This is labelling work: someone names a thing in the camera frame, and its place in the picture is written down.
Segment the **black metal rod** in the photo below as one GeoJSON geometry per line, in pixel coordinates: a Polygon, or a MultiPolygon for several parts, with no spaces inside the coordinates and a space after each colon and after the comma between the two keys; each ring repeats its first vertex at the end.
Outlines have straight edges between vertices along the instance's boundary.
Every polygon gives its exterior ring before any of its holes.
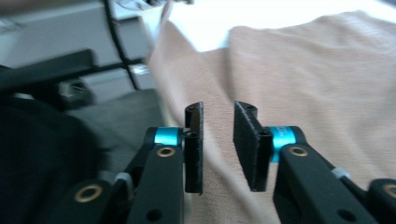
{"type": "Polygon", "coordinates": [[[125,53],[122,49],[122,45],[120,43],[120,39],[117,35],[116,28],[114,27],[113,23],[113,17],[111,15],[111,9],[110,9],[110,4],[108,0],[103,0],[103,3],[105,5],[105,13],[106,13],[106,21],[107,21],[107,27],[110,31],[111,38],[113,39],[114,45],[117,49],[117,52],[119,54],[119,57],[122,61],[123,67],[126,72],[128,73],[129,79],[131,79],[132,85],[134,86],[135,90],[140,90],[140,88],[137,86],[136,81],[134,80],[134,74],[132,73],[131,69],[128,66],[128,59],[125,56],[125,53]]]}
{"type": "MultiPolygon", "coordinates": [[[[142,63],[143,59],[133,59],[133,60],[128,60],[127,61],[127,66],[129,67],[129,65],[132,64],[138,64],[138,63],[142,63]]],[[[119,68],[125,68],[124,63],[113,63],[113,64],[108,64],[105,66],[101,66],[101,67],[96,67],[93,70],[91,70],[88,74],[85,75],[89,75],[89,74],[93,74],[93,73],[99,73],[99,72],[105,72],[105,71],[109,71],[109,70],[114,70],[114,69],[119,69],[119,68]]]]}

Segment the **gray surface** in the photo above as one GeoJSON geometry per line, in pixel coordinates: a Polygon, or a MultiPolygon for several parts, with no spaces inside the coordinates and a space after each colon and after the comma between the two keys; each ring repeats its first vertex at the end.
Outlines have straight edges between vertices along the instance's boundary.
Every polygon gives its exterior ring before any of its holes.
{"type": "MultiPolygon", "coordinates": [[[[86,80],[91,88],[97,104],[116,99],[134,91],[132,82],[123,69],[112,70],[93,75],[92,77],[84,77],[83,79],[86,80]]],[[[135,80],[142,90],[155,89],[149,74],[136,76],[135,80]]]]}
{"type": "MultiPolygon", "coordinates": [[[[123,21],[118,30],[129,58],[148,56],[149,42],[138,19],[123,21]]],[[[120,61],[102,8],[23,24],[17,44],[0,64],[18,67],[79,49],[93,49],[98,64],[120,61]]]]}
{"type": "Polygon", "coordinates": [[[108,175],[122,172],[143,143],[148,127],[163,126],[155,90],[136,91],[100,105],[69,112],[100,138],[108,175]]]}

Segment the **black cable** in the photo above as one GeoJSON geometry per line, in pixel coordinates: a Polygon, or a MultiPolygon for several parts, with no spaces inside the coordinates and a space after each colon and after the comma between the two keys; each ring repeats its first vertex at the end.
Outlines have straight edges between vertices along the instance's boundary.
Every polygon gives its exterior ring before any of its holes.
{"type": "Polygon", "coordinates": [[[117,35],[116,28],[114,27],[113,17],[111,15],[110,4],[108,1],[111,1],[111,0],[103,0],[103,3],[105,5],[107,27],[110,31],[111,38],[113,39],[114,45],[116,46],[117,52],[118,52],[120,59],[122,61],[123,68],[128,73],[128,77],[129,77],[129,79],[131,79],[134,89],[138,91],[138,90],[140,90],[140,88],[137,86],[136,81],[134,80],[134,74],[132,73],[131,68],[129,67],[128,59],[125,57],[125,53],[122,49],[120,39],[117,35]]]}

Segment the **tan blanket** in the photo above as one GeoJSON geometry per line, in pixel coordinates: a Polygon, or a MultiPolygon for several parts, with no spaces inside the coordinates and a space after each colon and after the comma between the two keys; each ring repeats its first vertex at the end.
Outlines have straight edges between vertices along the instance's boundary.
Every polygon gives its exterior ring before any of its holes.
{"type": "Polygon", "coordinates": [[[396,178],[396,25],[361,12],[295,27],[235,27],[229,47],[198,53],[165,20],[149,68],[178,125],[205,103],[204,194],[187,223],[278,223],[267,192],[250,192],[233,147],[233,101],[259,108],[267,125],[300,126],[308,142],[366,189],[396,178]]]}

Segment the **brass screw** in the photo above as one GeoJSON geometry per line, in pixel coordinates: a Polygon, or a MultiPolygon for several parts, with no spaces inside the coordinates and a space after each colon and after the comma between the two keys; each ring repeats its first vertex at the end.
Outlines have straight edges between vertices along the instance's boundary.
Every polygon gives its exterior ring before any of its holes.
{"type": "Polygon", "coordinates": [[[396,185],[387,184],[384,185],[384,191],[393,198],[396,198],[396,185]]]}
{"type": "Polygon", "coordinates": [[[163,147],[157,151],[157,155],[159,157],[171,157],[175,155],[176,151],[171,147],[163,147]]]}
{"type": "Polygon", "coordinates": [[[300,156],[300,157],[304,157],[304,156],[308,155],[308,152],[305,149],[300,148],[300,147],[291,147],[289,149],[289,152],[291,154],[293,154],[294,156],[300,156]]]}
{"type": "Polygon", "coordinates": [[[101,186],[99,186],[97,184],[91,184],[91,185],[85,186],[84,188],[80,189],[75,195],[75,200],[79,203],[88,203],[90,201],[95,200],[97,197],[99,197],[101,195],[102,191],[103,191],[103,189],[101,186]],[[84,196],[84,193],[90,189],[93,189],[94,193],[89,196],[84,196]]]}

